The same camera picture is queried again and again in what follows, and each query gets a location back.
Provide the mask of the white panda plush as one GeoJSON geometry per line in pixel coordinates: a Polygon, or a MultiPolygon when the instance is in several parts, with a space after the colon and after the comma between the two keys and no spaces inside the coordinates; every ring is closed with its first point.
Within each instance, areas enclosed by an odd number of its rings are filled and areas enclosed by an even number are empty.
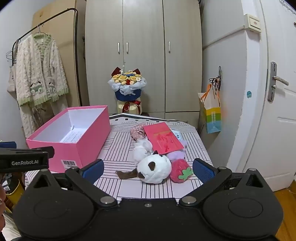
{"type": "Polygon", "coordinates": [[[171,161],[166,155],[158,154],[157,151],[154,151],[153,154],[141,160],[132,171],[116,171],[120,179],[137,177],[142,182],[148,184],[160,184],[170,176],[170,173],[171,161]]]}

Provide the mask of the beige wardrobe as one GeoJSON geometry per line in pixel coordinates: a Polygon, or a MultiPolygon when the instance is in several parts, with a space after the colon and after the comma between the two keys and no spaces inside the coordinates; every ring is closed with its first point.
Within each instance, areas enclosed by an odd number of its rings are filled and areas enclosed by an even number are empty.
{"type": "Polygon", "coordinates": [[[197,1],[87,1],[86,72],[89,102],[117,112],[108,84],[116,67],[139,69],[140,99],[150,116],[198,124],[202,32],[197,1]]]}

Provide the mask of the pink cardboard box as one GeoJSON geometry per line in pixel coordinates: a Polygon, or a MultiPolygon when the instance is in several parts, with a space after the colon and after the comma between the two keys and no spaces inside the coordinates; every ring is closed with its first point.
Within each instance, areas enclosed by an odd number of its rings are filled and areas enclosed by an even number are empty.
{"type": "Polygon", "coordinates": [[[52,146],[49,170],[63,173],[95,161],[111,131],[106,105],[67,108],[27,139],[30,149],[52,146]]]}

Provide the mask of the pink strawberry plush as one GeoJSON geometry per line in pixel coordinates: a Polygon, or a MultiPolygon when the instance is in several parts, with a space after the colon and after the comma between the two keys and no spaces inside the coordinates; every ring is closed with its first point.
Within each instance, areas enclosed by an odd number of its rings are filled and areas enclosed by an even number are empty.
{"type": "Polygon", "coordinates": [[[174,183],[184,183],[192,174],[192,168],[184,159],[177,159],[171,163],[170,180],[174,183]]]}

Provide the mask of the blue tissue pack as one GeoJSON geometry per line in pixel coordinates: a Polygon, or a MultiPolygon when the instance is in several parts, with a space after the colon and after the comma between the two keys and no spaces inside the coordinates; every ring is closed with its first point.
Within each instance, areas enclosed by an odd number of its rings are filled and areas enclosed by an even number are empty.
{"type": "Polygon", "coordinates": [[[183,137],[179,131],[177,131],[177,130],[171,130],[171,131],[180,142],[183,140],[183,137]]]}

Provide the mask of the pink knitted soft item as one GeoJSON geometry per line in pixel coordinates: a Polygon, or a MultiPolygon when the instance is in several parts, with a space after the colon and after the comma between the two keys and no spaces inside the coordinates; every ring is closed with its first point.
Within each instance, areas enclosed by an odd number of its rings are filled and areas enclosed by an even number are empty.
{"type": "Polygon", "coordinates": [[[146,126],[145,123],[140,123],[130,129],[130,135],[135,141],[146,138],[144,126],[146,126]]]}

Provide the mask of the black clothes rack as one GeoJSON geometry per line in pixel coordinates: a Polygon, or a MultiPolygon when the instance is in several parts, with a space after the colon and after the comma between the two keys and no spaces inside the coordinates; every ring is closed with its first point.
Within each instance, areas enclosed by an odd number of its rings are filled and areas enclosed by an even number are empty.
{"type": "Polygon", "coordinates": [[[13,87],[19,106],[56,103],[62,108],[86,104],[85,64],[78,61],[77,1],[55,1],[36,13],[48,18],[50,32],[30,34],[12,49],[15,68],[13,87]]]}

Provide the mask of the white door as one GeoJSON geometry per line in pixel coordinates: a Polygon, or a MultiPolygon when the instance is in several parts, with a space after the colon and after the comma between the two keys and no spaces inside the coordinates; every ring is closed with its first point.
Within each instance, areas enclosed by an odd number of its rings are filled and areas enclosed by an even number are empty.
{"type": "Polygon", "coordinates": [[[295,178],[295,9],[287,1],[260,1],[267,44],[264,100],[245,168],[257,169],[271,190],[288,188],[295,178]],[[277,64],[273,102],[268,102],[270,63],[277,64]]]}

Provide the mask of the red envelope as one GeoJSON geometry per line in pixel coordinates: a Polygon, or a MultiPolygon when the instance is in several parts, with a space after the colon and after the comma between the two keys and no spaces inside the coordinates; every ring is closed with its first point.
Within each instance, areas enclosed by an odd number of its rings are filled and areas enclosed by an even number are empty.
{"type": "Polygon", "coordinates": [[[158,154],[163,155],[184,149],[165,122],[144,126],[144,131],[152,144],[152,149],[158,154]]]}

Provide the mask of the cream knitted cardigan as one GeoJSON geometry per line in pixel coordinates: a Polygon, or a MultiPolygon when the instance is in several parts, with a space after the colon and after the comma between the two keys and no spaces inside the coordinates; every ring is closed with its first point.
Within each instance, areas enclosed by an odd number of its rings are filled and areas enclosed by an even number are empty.
{"type": "Polygon", "coordinates": [[[18,45],[12,73],[25,137],[68,107],[69,87],[56,41],[35,33],[18,45]]]}

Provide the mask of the purple fluffy plush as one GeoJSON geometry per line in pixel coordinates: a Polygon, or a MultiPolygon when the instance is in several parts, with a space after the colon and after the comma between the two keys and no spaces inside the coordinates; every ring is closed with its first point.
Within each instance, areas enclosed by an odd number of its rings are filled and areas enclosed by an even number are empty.
{"type": "Polygon", "coordinates": [[[179,159],[184,160],[185,159],[185,152],[183,150],[173,151],[173,152],[168,153],[166,156],[171,162],[174,162],[179,159]]]}

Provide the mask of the colourful paper gift bag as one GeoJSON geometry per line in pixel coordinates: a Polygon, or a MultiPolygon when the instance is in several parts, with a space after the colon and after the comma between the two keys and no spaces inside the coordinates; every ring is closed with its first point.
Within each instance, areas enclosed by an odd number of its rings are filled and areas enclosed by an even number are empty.
{"type": "Polygon", "coordinates": [[[200,114],[207,133],[221,131],[221,103],[219,92],[212,84],[207,85],[204,93],[198,93],[200,102],[200,114]]]}

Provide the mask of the flower bouquet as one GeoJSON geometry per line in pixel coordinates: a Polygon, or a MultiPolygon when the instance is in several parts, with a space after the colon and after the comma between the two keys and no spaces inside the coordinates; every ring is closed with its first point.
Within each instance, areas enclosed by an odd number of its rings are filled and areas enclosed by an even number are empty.
{"type": "Polygon", "coordinates": [[[116,67],[107,83],[117,99],[118,113],[142,114],[140,96],[147,81],[139,69],[124,72],[123,69],[116,67]]]}

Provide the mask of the white fluffy soft item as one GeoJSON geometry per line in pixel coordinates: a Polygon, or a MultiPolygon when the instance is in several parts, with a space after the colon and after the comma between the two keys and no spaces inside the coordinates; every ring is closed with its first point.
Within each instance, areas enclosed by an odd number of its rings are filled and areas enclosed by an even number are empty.
{"type": "Polygon", "coordinates": [[[132,151],[134,164],[137,165],[141,160],[153,153],[152,144],[148,139],[138,139],[132,151]]]}

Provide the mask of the wall light switch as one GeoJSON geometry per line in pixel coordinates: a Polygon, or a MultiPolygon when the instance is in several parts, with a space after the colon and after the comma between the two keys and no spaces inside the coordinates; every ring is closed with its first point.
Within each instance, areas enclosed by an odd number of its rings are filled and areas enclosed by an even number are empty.
{"type": "Polygon", "coordinates": [[[259,18],[250,14],[244,15],[244,29],[254,33],[261,33],[261,25],[259,18]]]}

